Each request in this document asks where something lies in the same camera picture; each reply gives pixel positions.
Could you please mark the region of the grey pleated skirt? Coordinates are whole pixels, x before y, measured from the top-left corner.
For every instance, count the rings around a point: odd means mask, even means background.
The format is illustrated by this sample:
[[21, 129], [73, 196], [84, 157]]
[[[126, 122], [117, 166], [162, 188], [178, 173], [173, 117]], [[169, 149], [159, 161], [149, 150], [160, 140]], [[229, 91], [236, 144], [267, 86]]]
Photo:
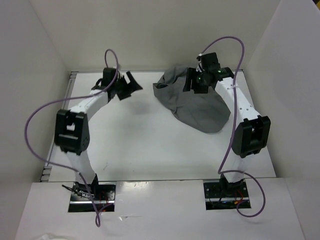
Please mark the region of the grey pleated skirt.
[[167, 69], [152, 84], [153, 94], [180, 122], [206, 134], [218, 133], [228, 122], [231, 111], [214, 90], [205, 94], [183, 91], [186, 65]]

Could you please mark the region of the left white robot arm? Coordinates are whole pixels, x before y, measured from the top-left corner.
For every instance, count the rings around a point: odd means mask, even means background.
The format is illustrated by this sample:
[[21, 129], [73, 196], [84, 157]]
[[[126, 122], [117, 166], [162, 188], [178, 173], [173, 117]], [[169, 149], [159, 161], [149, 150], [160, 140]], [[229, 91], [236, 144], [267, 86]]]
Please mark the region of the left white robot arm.
[[126, 75], [129, 81], [115, 68], [104, 68], [102, 77], [91, 88], [88, 97], [70, 109], [60, 109], [56, 114], [54, 143], [75, 169], [75, 182], [70, 191], [88, 200], [96, 199], [102, 191], [87, 151], [90, 144], [89, 121], [115, 96], [124, 100], [143, 89], [130, 71]]

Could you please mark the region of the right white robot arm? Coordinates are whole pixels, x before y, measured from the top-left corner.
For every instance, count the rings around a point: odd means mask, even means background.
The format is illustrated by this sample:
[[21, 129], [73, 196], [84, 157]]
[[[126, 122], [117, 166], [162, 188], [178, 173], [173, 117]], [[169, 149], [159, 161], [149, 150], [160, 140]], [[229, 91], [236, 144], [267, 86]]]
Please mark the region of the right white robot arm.
[[237, 84], [237, 74], [230, 68], [205, 70], [188, 68], [183, 91], [207, 93], [212, 88], [233, 114], [231, 139], [218, 173], [226, 180], [219, 184], [220, 193], [229, 197], [242, 182], [250, 163], [267, 145], [271, 120], [262, 116]]

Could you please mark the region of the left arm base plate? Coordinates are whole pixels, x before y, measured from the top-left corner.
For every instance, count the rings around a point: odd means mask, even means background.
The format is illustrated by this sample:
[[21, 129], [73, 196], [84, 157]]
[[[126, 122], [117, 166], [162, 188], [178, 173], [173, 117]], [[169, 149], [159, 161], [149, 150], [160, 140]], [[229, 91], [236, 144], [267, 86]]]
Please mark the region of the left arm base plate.
[[[87, 191], [76, 190], [76, 184], [72, 187], [63, 185], [64, 188], [71, 192], [68, 212], [69, 213], [88, 213], [94, 212], [92, 201]], [[98, 193], [91, 193], [94, 204], [99, 212], [114, 212], [116, 200], [116, 183], [99, 182]]]

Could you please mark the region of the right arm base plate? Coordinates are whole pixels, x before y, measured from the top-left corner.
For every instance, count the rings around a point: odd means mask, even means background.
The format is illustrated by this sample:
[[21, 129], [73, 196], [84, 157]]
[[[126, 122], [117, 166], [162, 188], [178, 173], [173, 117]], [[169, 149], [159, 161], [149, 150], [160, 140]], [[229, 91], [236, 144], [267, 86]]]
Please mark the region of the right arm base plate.
[[232, 210], [250, 209], [251, 203], [246, 182], [243, 181], [240, 186], [223, 189], [218, 179], [204, 181], [203, 191], [205, 198], [205, 208], [207, 211], [213, 210]]

